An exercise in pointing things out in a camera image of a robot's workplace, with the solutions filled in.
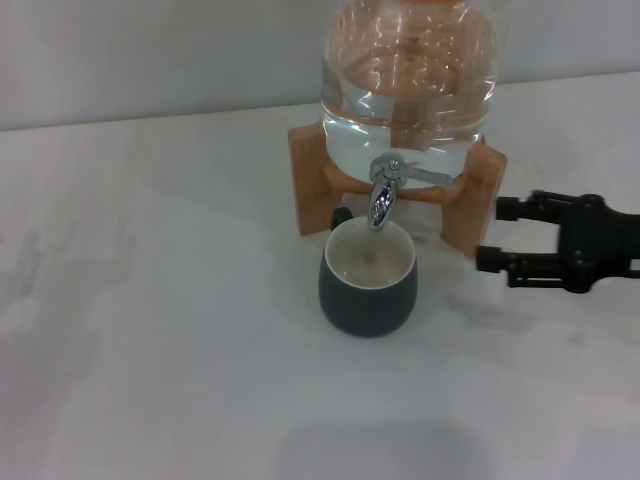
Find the spigot handle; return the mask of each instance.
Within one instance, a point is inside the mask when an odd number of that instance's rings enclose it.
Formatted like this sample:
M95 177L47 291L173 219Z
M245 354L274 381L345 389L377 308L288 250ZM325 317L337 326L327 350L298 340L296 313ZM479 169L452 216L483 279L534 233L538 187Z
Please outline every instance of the spigot handle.
M421 168L407 168L406 177L419 182L431 183L439 187L453 188L454 180L451 175L445 173L431 172Z
M375 182L380 174L389 180L399 181L401 186L404 186L409 178L439 187L452 188L454 186L454 179L451 175L409 167L402 156L397 153L387 153L371 162L371 180Z

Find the metal spigot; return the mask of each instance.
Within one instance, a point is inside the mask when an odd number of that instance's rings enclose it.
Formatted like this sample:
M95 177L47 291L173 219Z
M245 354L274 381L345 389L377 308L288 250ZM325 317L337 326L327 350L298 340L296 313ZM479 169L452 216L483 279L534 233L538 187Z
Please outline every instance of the metal spigot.
M421 168L409 167L401 155L386 153L371 162L369 178L373 182L369 202L369 228L375 232L389 221L391 210L398 201L398 192L408 179L451 188L453 177Z

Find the mug handle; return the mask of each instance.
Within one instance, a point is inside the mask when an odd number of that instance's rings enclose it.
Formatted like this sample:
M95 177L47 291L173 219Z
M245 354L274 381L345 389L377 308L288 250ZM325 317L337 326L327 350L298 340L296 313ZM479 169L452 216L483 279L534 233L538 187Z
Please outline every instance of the mug handle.
M348 222L353 218L353 213L347 207L337 208L331 215L331 231L333 232L338 226L344 222Z

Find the mug rim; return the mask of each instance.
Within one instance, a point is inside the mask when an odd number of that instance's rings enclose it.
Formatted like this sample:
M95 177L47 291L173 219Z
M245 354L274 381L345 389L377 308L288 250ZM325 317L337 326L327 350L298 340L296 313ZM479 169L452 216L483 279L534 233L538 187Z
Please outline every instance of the mug rim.
M407 270L400 276L398 277L398 279L396 281L394 281L393 283L390 283L388 285L381 285L379 287L365 287L363 285L357 285L353 282L350 282L349 280L346 280L345 278L343 278L341 275L339 275L335 269L333 268L333 265L331 264L331 261L329 260L329 250L331 247L331 244L333 243L335 237L337 236L338 232L345 228L346 225L352 224L352 222L358 222L358 223L363 223L365 225L363 225L366 228L366 222L368 221L368 219L366 217L355 217L352 218L351 220L347 220L346 222L341 223L340 225L338 225L332 232L331 235L329 235L329 239L327 240L327 243L325 245L324 248L324 260L327 263L327 266L329 267L329 270L331 271L331 273L333 274L334 277L336 277L339 281L341 281L342 283L344 283L345 285L349 285L350 287L353 288L357 288L359 290L368 290L368 291L375 291L375 290L384 290L386 288L391 288L397 284L399 284L400 282L402 282L405 278L407 278L409 276L409 274L411 273L411 271L413 270L413 267L416 264L416 246L415 243L413 242L413 239L411 238L411 235L409 235L409 233L402 228L400 225L398 225L395 222L388 222L387 225L385 225L385 230L390 228L394 231L395 233L398 233L403 240L406 242L406 245L409 246L410 249L410 253L411 253L411 258L413 259L413 261L409 264Z

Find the wooden leg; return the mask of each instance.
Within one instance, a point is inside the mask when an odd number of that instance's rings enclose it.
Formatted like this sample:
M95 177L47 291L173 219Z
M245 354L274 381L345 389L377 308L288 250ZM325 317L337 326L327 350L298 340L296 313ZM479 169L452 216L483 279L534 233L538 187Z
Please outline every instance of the wooden leg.
M441 238L467 257L486 234L489 212L507 168L507 157L482 143L467 155L461 194L442 205Z
M289 152L300 235L328 230L342 192L331 188L324 172L331 162L320 123L289 131Z

